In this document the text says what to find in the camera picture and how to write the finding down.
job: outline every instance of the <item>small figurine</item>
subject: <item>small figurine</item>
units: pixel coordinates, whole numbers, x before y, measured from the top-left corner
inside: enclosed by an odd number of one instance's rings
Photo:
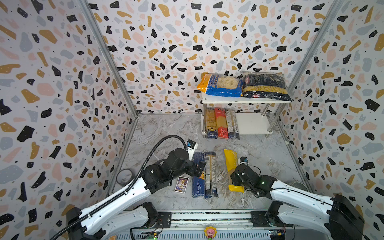
[[[216,228],[214,227],[206,227],[204,232],[208,240],[212,240],[217,234]]]

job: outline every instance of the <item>patterned wall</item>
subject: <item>patterned wall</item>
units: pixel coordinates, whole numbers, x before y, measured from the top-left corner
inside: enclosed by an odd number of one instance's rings
[[[131,119],[75,1],[0,7],[0,238],[48,239],[105,198]]]
[[[281,119],[313,189],[384,236],[384,1],[345,1]]]
[[[89,1],[136,109],[151,113],[201,112],[203,72],[273,71],[289,84],[331,2]]]

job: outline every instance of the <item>shelf tier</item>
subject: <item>shelf tier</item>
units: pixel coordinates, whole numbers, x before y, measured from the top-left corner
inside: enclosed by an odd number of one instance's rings
[[[261,113],[236,113],[237,125],[240,135],[272,134],[268,132],[269,121]],[[201,115],[201,126],[203,128],[204,116]]]
[[[256,103],[256,104],[257,103],[290,103],[290,101],[281,101],[281,100],[275,100],[270,98],[243,98],[243,97],[231,98],[231,97],[212,96],[212,95],[205,94],[203,92],[201,94],[203,97],[202,102],[207,104],[210,104],[210,103],[213,103],[213,104],[216,104],[216,103],[223,103],[223,104],[227,104],[227,103]]]

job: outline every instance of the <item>pasta package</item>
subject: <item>pasta package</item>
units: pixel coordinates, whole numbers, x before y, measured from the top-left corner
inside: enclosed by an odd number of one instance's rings
[[[200,161],[205,161],[204,152],[195,152],[192,160],[199,164]],[[192,197],[204,197],[205,195],[205,170],[200,177],[193,176],[192,178]]]
[[[228,137],[231,139],[240,139],[239,128],[237,126],[235,111],[226,109],[225,118],[227,120]]]
[[[216,153],[205,152],[205,195],[204,198],[218,197],[216,182]]]
[[[225,110],[215,108],[217,135],[219,138],[228,139],[227,120],[225,118]]]
[[[243,97],[291,101],[282,75],[243,72],[243,78]]]
[[[217,139],[217,125],[214,109],[207,109],[205,117],[205,131],[207,132],[207,138]]]
[[[233,179],[231,178],[231,174],[235,171],[237,167],[237,153],[229,149],[224,149],[224,155],[225,155],[225,163],[227,164],[227,171],[228,171],[228,177],[229,177],[229,185],[228,185],[229,190],[232,192],[244,193],[244,187],[233,185]]]
[[[222,74],[203,73],[197,89],[208,95],[221,97],[241,97],[242,80]]]

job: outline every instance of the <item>blue pasta bag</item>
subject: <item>blue pasta bag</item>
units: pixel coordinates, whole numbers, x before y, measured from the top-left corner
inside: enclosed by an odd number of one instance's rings
[[[203,73],[197,89],[208,95],[221,97],[241,97],[243,81],[233,76]]]
[[[200,161],[205,161],[204,152],[195,152],[192,158],[193,162],[199,164]],[[192,197],[204,197],[205,195],[205,171],[200,177],[193,176],[192,178]]]

